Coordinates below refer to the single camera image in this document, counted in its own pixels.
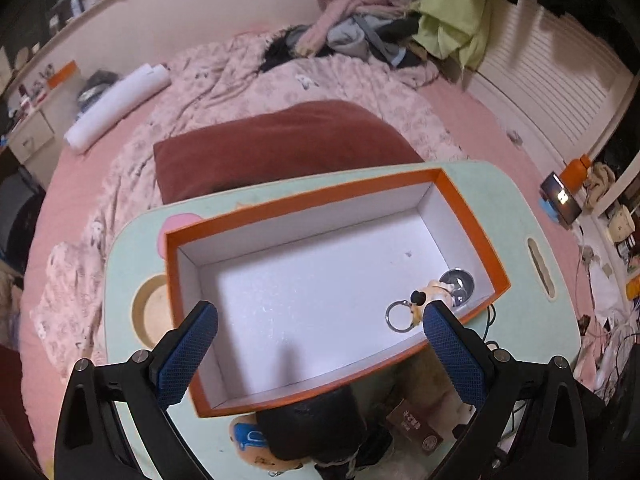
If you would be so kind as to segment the orange white cardboard box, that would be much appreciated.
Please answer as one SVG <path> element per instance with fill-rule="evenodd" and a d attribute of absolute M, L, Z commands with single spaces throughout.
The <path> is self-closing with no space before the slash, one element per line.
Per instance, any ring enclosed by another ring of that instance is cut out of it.
<path fill-rule="evenodd" d="M 386 174 L 294 194 L 165 236 L 171 313 L 201 300 L 218 332 L 190 385 L 219 417 L 297 402 L 382 370 L 424 347 L 399 307 L 450 269 L 474 290 L 474 318 L 509 289 L 506 270 L 441 169 Z"/>

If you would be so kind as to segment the small orange box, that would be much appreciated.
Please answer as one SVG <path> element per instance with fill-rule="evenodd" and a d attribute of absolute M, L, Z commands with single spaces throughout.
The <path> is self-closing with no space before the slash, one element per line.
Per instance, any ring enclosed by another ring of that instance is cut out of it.
<path fill-rule="evenodd" d="M 51 90 L 55 89 L 66 80 L 69 80 L 70 77 L 73 77 L 77 72 L 77 63 L 74 60 L 71 60 L 47 79 L 49 88 Z"/>

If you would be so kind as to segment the brown playing card box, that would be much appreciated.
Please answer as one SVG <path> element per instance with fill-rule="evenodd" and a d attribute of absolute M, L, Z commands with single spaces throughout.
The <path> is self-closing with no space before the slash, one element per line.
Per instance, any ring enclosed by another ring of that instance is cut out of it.
<path fill-rule="evenodd" d="M 433 454 L 442 443 L 442 436 L 406 399 L 402 399 L 386 416 L 386 422 L 417 445 L 423 454 Z"/>

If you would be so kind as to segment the green hanging cloth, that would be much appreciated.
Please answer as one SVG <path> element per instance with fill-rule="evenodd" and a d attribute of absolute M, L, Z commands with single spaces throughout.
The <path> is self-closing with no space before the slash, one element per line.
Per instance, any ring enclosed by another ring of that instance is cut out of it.
<path fill-rule="evenodd" d="M 416 0 L 419 14 L 412 39 L 431 56 L 453 58 L 461 68 L 476 70 L 483 61 L 490 35 L 494 0 Z"/>

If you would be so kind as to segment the smartphone on stand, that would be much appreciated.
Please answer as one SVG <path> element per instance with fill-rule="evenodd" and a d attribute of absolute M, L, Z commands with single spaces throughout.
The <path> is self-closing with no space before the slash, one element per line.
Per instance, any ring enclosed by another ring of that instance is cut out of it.
<path fill-rule="evenodd" d="M 582 213 L 582 207 L 555 172 L 542 181 L 539 203 L 542 210 L 564 228 L 571 226 Z"/>

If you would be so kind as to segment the keyring with plush charm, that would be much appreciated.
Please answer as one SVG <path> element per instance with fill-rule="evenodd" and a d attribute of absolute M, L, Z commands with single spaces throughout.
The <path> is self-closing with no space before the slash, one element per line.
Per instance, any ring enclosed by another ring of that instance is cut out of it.
<path fill-rule="evenodd" d="M 394 333 L 409 333 L 422 323 L 426 306 L 436 300 L 451 307 L 454 304 L 451 287 L 443 282 L 431 281 L 426 287 L 414 290 L 408 299 L 396 300 L 387 306 L 385 323 Z"/>

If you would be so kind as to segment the white paper roll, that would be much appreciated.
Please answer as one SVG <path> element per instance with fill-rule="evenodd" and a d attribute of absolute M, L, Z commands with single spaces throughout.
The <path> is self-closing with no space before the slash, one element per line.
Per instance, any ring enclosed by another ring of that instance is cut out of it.
<path fill-rule="evenodd" d="M 79 116 L 66 131 L 65 142 L 75 153 L 84 154 L 122 118 L 170 85 L 170 71 L 163 64 L 141 65 Z"/>

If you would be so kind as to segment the pile of clothes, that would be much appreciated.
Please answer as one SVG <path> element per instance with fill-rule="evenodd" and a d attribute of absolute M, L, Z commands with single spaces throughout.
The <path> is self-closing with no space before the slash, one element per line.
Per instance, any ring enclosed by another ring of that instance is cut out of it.
<path fill-rule="evenodd" d="M 414 40 L 419 14 L 404 0 L 317 0 L 321 11 L 311 25 L 279 32 L 264 53 L 262 73 L 296 58 L 325 58 L 340 54 L 367 62 L 370 58 L 394 70 L 428 61 Z"/>

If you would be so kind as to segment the dark red pillow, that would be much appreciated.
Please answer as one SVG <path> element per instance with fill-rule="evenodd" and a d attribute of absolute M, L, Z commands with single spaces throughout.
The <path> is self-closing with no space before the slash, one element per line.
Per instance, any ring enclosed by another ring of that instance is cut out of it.
<path fill-rule="evenodd" d="M 165 205 L 251 185 L 422 160 L 387 122 L 337 100 L 204 127 L 157 142 L 153 150 Z"/>

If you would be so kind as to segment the mint green lap table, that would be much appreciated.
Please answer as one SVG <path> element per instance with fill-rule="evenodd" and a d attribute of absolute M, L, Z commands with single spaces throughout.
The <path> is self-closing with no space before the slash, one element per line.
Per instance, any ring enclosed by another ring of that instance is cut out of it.
<path fill-rule="evenodd" d="M 142 292 L 166 275 L 168 232 L 294 194 L 342 183 L 435 168 L 446 172 L 475 214 L 506 270 L 509 289 L 474 318 L 462 321 L 479 330 L 488 307 L 497 311 L 489 337 L 517 359 L 547 362 L 560 354 L 574 358 L 579 335 L 570 295 L 552 249 L 533 211 L 513 181 L 487 162 L 390 166 L 322 174 L 185 200 L 142 212 L 118 233 L 108 255 L 104 292 L 106 353 L 113 362 L 148 345 L 136 322 Z M 234 455 L 227 426 L 233 415 L 202 417 L 191 393 L 169 411 L 179 431 L 208 472 L 218 479 L 254 479 L 257 471 Z"/>

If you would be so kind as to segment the black pouch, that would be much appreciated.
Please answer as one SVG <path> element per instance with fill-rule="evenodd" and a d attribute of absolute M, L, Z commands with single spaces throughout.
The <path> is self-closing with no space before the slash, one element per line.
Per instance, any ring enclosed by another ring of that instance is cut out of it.
<path fill-rule="evenodd" d="M 356 460 L 367 467 L 393 445 L 390 430 L 362 416 L 349 386 L 259 411 L 256 420 L 279 460 L 309 458 L 323 466 Z"/>

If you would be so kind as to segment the pink floral blanket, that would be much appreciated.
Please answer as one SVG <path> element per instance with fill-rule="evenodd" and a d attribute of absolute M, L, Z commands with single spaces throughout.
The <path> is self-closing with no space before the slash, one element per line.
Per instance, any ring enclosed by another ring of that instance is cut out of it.
<path fill-rule="evenodd" d="M 392 70 L 334 54 L 262 72 L 268 41 L 243 35 L 178 54 L 169 64 L 170 85 L 157 98 L 87 154 L 62 151 L 38 217 L 22 300 L 22 347 L 39 349 L 55 379 L 66 379 L 81 358 L 105 358 L 106 256 L 128 221 L 160 204 L 158 142 L 185 144 L 198 128 L 337 100 L 388 122 L 426 162 L 464 159 L 420 96 L 437 78 L 433 64 Z"/>

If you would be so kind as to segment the orange bottle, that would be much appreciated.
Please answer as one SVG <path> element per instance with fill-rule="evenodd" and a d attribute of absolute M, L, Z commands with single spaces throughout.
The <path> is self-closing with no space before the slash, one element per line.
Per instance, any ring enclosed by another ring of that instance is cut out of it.
<path fill-rule="evenodd" d="M 575 194 L 580 190 L 588 178 L 588 171 L 591 165 L 592 162 L 586 154 L 573 159 L 567 164 L 560 174 L 560 180 L 568 192 Z"/>

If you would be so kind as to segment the white bedside drawer cabinet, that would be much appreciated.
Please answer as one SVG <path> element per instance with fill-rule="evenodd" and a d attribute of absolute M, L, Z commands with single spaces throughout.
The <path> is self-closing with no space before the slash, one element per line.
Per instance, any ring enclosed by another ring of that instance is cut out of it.
<path fill-rule="evenodd" d="M 77 93 L 69 81 L 61 84 L 9 135 L 12 154 L 45 190 L 78 113 Z"/>

